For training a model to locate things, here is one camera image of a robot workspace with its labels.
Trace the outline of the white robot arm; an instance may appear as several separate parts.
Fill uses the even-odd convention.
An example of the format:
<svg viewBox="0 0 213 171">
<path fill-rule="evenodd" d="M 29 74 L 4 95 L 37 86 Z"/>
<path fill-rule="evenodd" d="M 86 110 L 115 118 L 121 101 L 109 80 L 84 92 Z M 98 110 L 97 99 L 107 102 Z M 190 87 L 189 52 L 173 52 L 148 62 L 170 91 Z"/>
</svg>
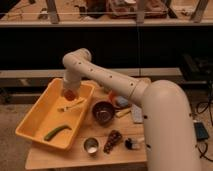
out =
<svg viewBox="0 0 213 171">
<path fill-rule="evenodd" d="M 194 123 L 185 92 L 174 82 L 147 83 L 91 63 L 81 48 L 63 57 L 64 95 L 72 100 L 90 78 L 142 108 L 148 171 L 201 171 Z"/>
</svg>

